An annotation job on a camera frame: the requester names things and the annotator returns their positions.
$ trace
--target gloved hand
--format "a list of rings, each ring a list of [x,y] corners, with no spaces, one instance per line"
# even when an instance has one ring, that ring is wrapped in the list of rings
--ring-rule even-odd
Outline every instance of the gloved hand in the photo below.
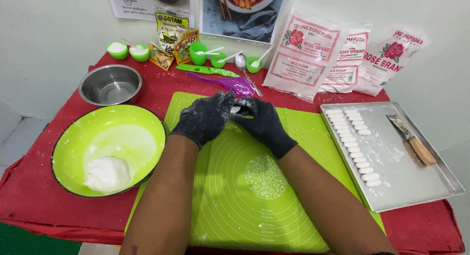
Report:
[[[254,138],[268,147],[277,159],[284,157],[297,145],[297,141],[282,127],[273,104],[254,97],[245,97],[235,100],[234,106],[241,108],[237,114],[232,114],[230,119],[243,126]]]
[[[233,91],[220,91],[214,97],[197,99],[181,111],[171,134],[180,134],[196,142],[201,149],[224,129],[235,100]]]

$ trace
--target green silicone baking mat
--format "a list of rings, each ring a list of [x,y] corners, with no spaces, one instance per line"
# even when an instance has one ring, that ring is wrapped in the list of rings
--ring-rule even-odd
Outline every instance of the green silicone baking mat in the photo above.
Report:
[[[164,120],[168,128],[173,129],[179,112],[200,97],[174,93]],[[360,199],[320,114],[287,108],[277,108],[277,112],[287,133]],[[144,189],[145,184],[129,221]],[[383,229],[380,215],[371,215]],[[190,245],[309,253],[329,250],[270,151],[232,122],[204,146],[197,159]]]

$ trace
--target rice flour bag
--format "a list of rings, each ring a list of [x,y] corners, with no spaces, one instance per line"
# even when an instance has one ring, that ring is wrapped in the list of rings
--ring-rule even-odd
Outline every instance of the rice flour bag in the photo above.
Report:
[[[326,76],[318,92],[350,93],[357,84],[359,65],[364,60],[372,24],[354,24],[339,52],[339,58]]]
[[[294,5],[263,86],[312,103],[348,35],[346,26]]]
[[[396,30],[390,35],[367,50],[353,91],[376,96],[415,53],[431,43],[425,35],[409,29]]]

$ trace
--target red cloth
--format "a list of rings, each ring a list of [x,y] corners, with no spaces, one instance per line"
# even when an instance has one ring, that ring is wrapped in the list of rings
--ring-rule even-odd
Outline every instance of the red cloth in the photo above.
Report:
[[[156,65],[138,63],[132,58],[114,60],[108,53],[89,70],[109,64],[123,64],[142,76],[141,98],[137,105],[165,117],[173,93],[190,92],[210,96],[219,85],[201,83],[170,68],[165,72]],[[226,69],[239,72],[233,64]],[[376,97],[360,93],[318,94],[314,104],[291,95],[261,87],[267,70],[251,75],[264,93],[265,101],[277,107],[318,113],[320,104],[389,101],[384,91]],[[28,153],[8,168],[0,181],[0,221],[25,228],[32,233],[57,238],[121,244],[137,189],[107,198],[81,198],[60,187],[51,172],[51,153],[62,132],[82,115],[97,109],[83,101],[75,91],[50,125],[38,137]],[[381,214],[392,244],[401,254],[459,254],[465,251],[452,208],[445,200],[384,212]],[[191,247],[189,254],[220,254],[219,249]],[[225,250],[224,253],[244,253]]]

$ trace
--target stainless steel bowl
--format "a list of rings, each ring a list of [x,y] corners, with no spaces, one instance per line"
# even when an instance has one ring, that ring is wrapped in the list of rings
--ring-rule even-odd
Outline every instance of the stainless steel bowl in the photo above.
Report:
[[[142,77],[124,65],[107,65],[89,72],[79,85],[79,94],[86,102],[99,106],[134,104],[142,86]]]

